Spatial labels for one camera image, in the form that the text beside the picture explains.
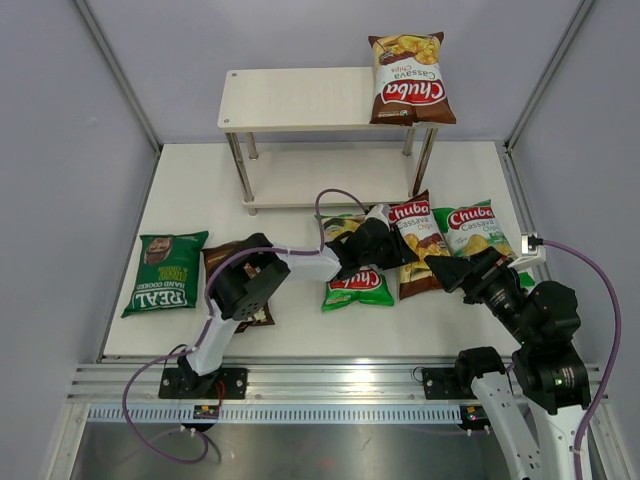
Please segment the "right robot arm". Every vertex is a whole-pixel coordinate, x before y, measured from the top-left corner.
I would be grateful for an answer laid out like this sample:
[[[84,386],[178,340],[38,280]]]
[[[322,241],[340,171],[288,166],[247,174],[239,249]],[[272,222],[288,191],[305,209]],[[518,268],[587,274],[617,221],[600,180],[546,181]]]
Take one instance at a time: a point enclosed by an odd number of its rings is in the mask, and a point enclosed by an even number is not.
[[[573,345],[573,336],[581,325],[573,289],[547,280],[526,291],[515,261],[493,247],[468,257],[427,256],[425,261],[446,292],[460,289],[464,303],[486,306],[519,344],[512,355],[513,370],[534,415],[535,434],[529,432],[524,417],[504,396],[507,369],[494,348],[461,351],[453,374],[460,393],[481,401],[512,478],[587,479],[591,462],[583,441],[619,353],[621,307],[611,280],[589,256],[556,241],[535,236],[525,239],[528,251],[547,247],[585,262],[609,294],[614,335],[596,390],[590,389],[586,366]]]

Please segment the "brown Chuba cassava chips bag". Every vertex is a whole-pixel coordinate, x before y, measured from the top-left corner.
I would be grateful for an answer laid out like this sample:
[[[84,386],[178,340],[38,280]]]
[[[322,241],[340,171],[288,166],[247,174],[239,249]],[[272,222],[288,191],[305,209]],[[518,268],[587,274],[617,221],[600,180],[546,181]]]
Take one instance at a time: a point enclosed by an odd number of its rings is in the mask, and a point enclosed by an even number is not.
[[[439,65],[442,31],[368,40],[374,56],[372,124],[457,122]]]

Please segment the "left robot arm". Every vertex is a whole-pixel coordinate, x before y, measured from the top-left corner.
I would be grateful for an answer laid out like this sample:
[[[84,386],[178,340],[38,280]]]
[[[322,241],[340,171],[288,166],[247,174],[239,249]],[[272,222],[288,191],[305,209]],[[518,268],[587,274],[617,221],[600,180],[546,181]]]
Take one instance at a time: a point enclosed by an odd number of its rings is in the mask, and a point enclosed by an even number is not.
[[[315,250],[276,246],[262,233],[249,236],[213,268],[205,286],[209,315],[203,332],[192,347],[169,356],[177,365],[163,369],[159,397],[220,399],[233,391],[246,371],[224,369],[225,351],[237,326],[266,306],[287,278],[342,281],[365,267],[388,270],[418,260],[399,230],[377,218]]]

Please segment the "brown Chuba bag text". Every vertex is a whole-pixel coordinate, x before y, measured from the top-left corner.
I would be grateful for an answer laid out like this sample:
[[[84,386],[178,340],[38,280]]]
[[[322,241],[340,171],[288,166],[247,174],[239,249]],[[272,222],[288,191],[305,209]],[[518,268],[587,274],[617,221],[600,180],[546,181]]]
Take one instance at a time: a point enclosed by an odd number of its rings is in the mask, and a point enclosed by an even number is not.
[[[398,270],[399,299],[442,288],[425,262],[427,256],[450,256],[431,209],[429,190],[391,207],[390,220],[418,260]]]

